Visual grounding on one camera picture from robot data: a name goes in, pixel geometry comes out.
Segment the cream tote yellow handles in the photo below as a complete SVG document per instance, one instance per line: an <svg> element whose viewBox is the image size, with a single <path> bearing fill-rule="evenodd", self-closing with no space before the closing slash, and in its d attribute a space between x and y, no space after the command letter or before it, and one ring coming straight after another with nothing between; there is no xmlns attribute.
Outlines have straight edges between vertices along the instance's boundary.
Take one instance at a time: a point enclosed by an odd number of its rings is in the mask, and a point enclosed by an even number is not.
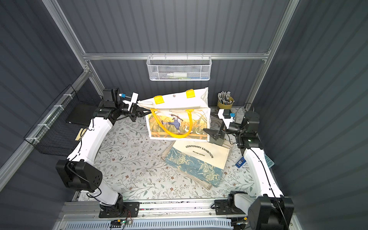
<svg viewBox="0 0 368 230"><path fill-rule="evenodd" d="M211 123L208 94L206 87L138 101L138 106L149 111L145 116L149 138L208 142L209 134L205 132Z"/></svg>

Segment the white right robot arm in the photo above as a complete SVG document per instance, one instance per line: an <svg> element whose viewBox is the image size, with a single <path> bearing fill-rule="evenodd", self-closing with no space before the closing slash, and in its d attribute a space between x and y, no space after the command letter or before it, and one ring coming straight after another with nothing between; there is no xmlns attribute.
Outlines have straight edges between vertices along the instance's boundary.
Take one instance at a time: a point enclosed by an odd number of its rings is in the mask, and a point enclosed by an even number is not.
<svg viewBox="0 0 368 230"><path fill-rule="evenodd" d="M260 116L255 111L246 111L242 122L235 122L230 109L220 109L222 120L219 130L205 129L214 140L233 135L244 162L254 175L255 194L232 191L227 199L217 199L214 209L219 215L241 215L247 219L233 222L244 224L249 230L288 230L294 212L294 204L283 195L276 184L265 159L264 148L258 138Z"/></svg>

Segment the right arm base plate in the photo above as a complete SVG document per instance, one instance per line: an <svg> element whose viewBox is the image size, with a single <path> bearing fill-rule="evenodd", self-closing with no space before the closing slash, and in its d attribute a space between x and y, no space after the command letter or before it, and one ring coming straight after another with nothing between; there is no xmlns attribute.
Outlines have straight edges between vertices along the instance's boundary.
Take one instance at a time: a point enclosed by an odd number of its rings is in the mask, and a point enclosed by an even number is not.
<svg viewBox="0 0 368 230"><path fill-rule="evenodd" d="M210 208L215 211L216 215L234 214L227 199L216 199Z"/></svg>

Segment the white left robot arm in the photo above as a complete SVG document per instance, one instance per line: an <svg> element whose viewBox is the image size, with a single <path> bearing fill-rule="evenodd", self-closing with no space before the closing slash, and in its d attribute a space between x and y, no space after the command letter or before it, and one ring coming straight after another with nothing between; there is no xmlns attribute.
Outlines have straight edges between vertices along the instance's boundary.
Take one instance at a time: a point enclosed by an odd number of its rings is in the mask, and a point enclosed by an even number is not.
<svg viewBox="0 0 368 230"><path fill-rule="evenodd" d="M102 172L94 167L94 161L103 139L117 121L125 118L136 121L138 117L148 115L149 111L138 106L137 93L127 96L118 88L105 89L103 93L76 148L65 160L57 162L56 171L65 187L86 191L88 197L103 207L118 209L123 203L122 196L107 185Z"/></svg>

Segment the olive green canvas bag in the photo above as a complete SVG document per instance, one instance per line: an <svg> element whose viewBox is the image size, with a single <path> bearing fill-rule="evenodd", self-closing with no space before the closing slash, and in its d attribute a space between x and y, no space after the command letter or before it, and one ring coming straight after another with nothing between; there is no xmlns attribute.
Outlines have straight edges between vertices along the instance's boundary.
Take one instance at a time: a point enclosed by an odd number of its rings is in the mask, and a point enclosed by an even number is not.
<svg viewBox="0 0 368 230"><path fill-rule="evenodd" d="M210 143L212 144L216 144L228 149L232 148L232 144L230 144L230 142L228 140L222 139L222 138L218 138L217 140L215 140L214 138L210 137Z"/></svg>

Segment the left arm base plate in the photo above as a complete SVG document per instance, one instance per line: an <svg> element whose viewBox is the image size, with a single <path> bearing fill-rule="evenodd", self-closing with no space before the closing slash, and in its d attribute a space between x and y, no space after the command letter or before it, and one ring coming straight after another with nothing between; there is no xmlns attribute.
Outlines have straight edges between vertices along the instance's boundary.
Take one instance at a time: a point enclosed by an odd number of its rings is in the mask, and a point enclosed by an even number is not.
<svg viewBox="0 0 368 230"><path fill-rule="evenodd" d="M99 218L135 218L138 216L140 202L123 202L113 206L100 205Z"/></svg>

